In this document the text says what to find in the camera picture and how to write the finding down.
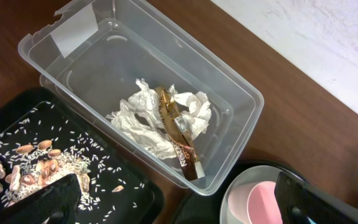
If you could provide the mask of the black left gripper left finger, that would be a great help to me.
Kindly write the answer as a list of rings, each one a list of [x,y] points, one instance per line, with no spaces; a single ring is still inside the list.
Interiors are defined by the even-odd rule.
[[[81,189],[69,174],[7,208],[0,208],[3,223],[74,223]]]

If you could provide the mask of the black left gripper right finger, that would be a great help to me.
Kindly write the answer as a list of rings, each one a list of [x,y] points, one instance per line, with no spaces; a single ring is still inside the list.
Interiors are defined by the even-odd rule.
[[[306,183],[280,172],[274,195],[284,224],[357,224],[352,217],[311,191]]]

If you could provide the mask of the white paper napkin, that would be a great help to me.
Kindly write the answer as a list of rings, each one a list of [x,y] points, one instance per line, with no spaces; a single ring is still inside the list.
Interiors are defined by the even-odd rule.
[[[173,143],[168,135],[162,132],[163,123],[158,111],[157,92],[151,89],[143,78],[137,79],[135,84],[140,91],[127,100],[122,99],[120,110],[113,111],[106,118],[151,155],[161,160],[175,158],[177,155]],[[178,105],[187,107],[181,112],[181,116],[188,122],[192,140],[206,133],[212,115],[207,95],[202,91],[196,94],[178,93],[174,85],[168,92]]]

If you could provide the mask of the brown gold coffee sachet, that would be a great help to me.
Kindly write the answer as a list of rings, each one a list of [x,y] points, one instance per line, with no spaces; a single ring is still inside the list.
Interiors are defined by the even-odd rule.
[[[155,91],[159,97],[158,111],[164,130],[173,143],[185,179],[203,178],[203,166],[195,151],[188,122],[183,119],[176,101],[166,89],[157,87]]]

